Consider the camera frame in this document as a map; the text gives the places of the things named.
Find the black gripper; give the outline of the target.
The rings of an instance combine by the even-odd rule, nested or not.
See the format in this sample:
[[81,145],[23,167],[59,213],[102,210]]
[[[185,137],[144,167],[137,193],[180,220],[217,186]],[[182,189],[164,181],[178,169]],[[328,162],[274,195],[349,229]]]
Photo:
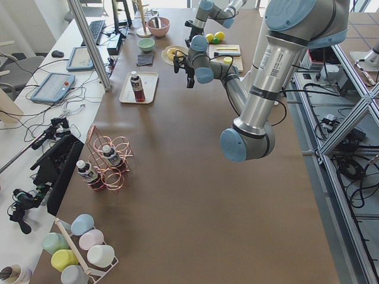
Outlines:
[[180,69],[184,69],[187,74],[187,88],[194,87],[194,69],[189,66],[187,56],[174,56],[174,73],[178,73]]
[[195,26],[195,24],[193,23],[193,20],[186,20],[185,26],[191,28],[191,32],[190,32],[189,37],[185,39],[186,46],[190,47],[190,44],[192,42],[193,37],[195,37],[197,35],[203,36],[204,35],[204,29]]

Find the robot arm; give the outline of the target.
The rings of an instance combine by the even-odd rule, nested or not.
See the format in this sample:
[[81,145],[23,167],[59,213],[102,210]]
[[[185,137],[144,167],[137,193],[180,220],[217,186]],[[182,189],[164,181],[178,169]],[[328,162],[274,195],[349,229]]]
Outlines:
[[204,27],[209,19],[229,28],[244,1],[232,1],[221,9],[211,1],[201,1],[186,39],[188,53],[175,56],[174,70],[184,69],[187,86],[222,82],[238,114],[220,136],[226,158],[234,162],[260,159],[271,153],[275,134],[268,122],[293,64],[307,49],[329,47],[346,38],[348,1],[270,1],[261,25],[252,68],[243,79],[230,63],[210,59]]
[[208,19],[215,20],[225,28],[230,28],[235,21],[238,11],[246,3],[247,0],[234,0],[225,9],[221,9],[212,1],[200,1],[195,18],[185,22],[185,26],[191,28],[189,37],[185,39],[187,47],[190,46],[195,36],[204,35],[204,27]]

